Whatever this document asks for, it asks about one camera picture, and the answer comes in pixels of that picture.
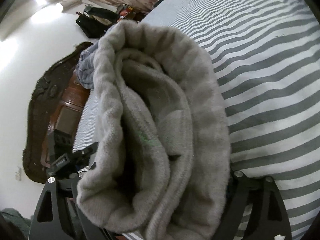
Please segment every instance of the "silver screw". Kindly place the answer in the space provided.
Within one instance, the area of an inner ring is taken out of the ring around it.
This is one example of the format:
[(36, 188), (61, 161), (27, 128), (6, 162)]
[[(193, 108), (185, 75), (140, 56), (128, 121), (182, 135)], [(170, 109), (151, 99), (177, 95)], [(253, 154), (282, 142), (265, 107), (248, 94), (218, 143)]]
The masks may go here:
[(266, 177), (266, 181), (267, 182), (273, 182), (273, 179), (270, 176), (268, 176), (268, 177)]
[(235, 171), (234, 172), (234, 175), (238, 178), (242, 177), (243, 176), (243, 173), (241, 171)]
[(55, 177), (50, 177), (50, 178), (48, 179), (48, 182), (49, 182), (49, 183), (53, 183), (55, 180), (56, 180)]
[(79, 177), (82, 178), (82, 177), (84, 176), (84, 174), (85, 174), (85, 171), (81, 171), (81, 172), (79, 173)]

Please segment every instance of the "fabric fold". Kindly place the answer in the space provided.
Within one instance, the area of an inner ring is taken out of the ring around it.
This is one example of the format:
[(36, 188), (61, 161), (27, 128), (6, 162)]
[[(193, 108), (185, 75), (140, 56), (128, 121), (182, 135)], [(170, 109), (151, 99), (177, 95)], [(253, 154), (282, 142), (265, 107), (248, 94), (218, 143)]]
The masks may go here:
[(229, 175), (223, 99), (209, 54), (177, 29), (121, 21), (99, 41), (96, 168), (77, 204), (146, 240), (209, 239)]

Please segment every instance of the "wall switch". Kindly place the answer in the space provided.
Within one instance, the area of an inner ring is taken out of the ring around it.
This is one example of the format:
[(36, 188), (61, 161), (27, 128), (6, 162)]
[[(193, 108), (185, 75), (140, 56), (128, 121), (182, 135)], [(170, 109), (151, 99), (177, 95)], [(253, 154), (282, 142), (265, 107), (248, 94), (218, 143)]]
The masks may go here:
[(16, 180), (21, 181), (21, 168), (17, 166)]

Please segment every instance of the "striped bed sheet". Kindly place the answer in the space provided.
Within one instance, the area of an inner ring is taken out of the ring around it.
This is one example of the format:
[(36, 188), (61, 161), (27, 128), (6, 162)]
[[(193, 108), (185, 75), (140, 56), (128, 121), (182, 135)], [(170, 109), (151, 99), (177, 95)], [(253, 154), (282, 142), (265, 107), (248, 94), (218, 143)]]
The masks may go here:
[[(276, 180), (299, 240), (320, 210), (320, 26), (304, 0), (165, 0), (143, 20), (173, 26), (212, 58), (233, 170)], [(91, 93), (75, 149), (92, 143)], [(244, 213), (235, 240), (243, 237)]]

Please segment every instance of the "bed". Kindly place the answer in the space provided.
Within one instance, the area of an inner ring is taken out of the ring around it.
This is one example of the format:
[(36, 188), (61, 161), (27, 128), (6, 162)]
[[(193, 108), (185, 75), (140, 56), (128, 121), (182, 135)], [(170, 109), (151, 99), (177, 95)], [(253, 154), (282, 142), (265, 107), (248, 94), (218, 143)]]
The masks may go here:
[[(143, 22), (176, 27), (209, 52), (231, 167), (276, 180), (299, 240), (320, 210), (320, 25), (305, 1), (165, 0)], [(97, 108), (91, 91), (74, 150), (94, 142)]]

